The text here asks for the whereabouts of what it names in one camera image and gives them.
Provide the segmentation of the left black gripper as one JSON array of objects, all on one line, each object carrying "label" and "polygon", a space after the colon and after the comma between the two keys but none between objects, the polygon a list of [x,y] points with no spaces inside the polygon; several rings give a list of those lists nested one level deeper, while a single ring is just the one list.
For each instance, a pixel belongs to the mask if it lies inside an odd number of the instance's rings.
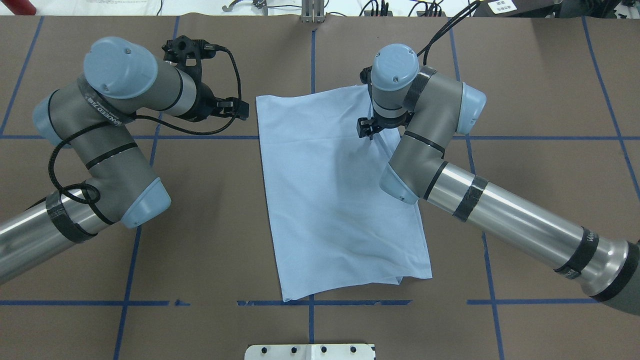
[{"label": "left black gripper", "polygon": [[[205,39],[190,39],[181,35],[168,39],[161,46],[163,60],[174,64],[178,70],[190,76],[202,75],[202,60],[212,59],[217,46]],[[215,98],[215,116],[220,118],[235,117],[246,121],[250,115],[249,103],[240,98]]]}]

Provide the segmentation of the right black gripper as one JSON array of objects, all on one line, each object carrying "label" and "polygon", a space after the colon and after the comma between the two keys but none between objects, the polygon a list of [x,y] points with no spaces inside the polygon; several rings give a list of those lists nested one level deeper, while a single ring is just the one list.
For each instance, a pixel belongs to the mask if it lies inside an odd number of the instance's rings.
[{"label": "right black gripper", "polygon": [[408,126],[414,117],[414,112],[400,109],[389,110],[378,105],[373,98],[373,83],[371,82],[372,66],[363,68],[359,73],[359,79],[366,85],[371,102],[371,117],[360,117],[357,121],[359,138],[368,138],[370,141],[378,132],[385,129],[396,129],[400,126]]}]

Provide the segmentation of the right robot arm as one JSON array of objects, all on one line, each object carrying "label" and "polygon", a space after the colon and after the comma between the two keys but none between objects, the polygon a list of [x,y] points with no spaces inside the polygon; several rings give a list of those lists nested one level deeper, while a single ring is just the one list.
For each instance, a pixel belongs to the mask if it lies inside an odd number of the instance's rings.
[{"label": "right robot arm", "polygon": [[402,43],[380,49],[359,77],[372,116],[358,120],[358,136],[404,127],[382,191],[409,205],[423,199],[578,282],[595,301],[639,314],[638,243],[602,237],[445,160],[454,135],[469,134],[482,114],[482,91],[420,64]]}]

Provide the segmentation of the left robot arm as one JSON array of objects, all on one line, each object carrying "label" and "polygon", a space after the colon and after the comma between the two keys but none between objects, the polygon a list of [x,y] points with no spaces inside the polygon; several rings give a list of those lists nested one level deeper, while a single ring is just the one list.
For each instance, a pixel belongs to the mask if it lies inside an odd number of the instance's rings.
[{"label": "left robot arm", "polygon": [[98,39],[77,80],[34,109],[39,134],[54,146],[47,173],[55,191],[1,225],[1,283],[93,239],[116,223],[133,229],[170,207],[162,180],[127,125],[139,109],[189,122],[249,117],[242,94],[215,96],[202,82],[202,61],[233,53],[185,35],[169,39],[158,58],[116,36]]}]

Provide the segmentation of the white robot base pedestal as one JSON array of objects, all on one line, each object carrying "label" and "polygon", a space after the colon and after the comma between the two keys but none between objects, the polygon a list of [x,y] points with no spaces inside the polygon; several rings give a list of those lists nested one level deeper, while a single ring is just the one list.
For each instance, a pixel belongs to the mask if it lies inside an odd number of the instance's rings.
[{"label": "white robot base pedestal", "polygon": [[245,360],[375,360],[373,344],[254,344],[245,353]]}]

